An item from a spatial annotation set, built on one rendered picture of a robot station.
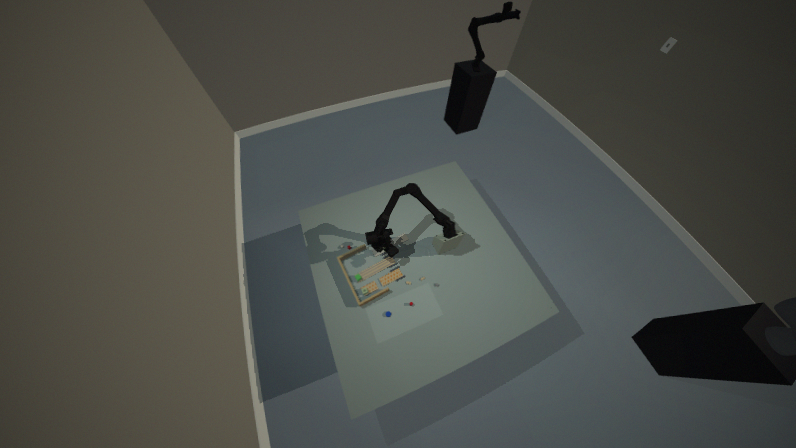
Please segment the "tan strip with orange dots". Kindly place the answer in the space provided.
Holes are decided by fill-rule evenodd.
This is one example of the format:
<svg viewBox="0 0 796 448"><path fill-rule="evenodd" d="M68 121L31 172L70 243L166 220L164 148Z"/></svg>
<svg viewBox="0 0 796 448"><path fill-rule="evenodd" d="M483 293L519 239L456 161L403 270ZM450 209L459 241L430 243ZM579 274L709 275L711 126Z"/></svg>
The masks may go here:
<svg viewBox="0 0 796 448"><path fill-rule="evenodd" d="M401 277L403 277L403 275L402 275L401 271L398 268L397 270L395 270L395 271L383 276L383 279L384 279L386 284L390 284L390 283L394 282L395 280L397 280L397 279L399 279Z"/></svg>

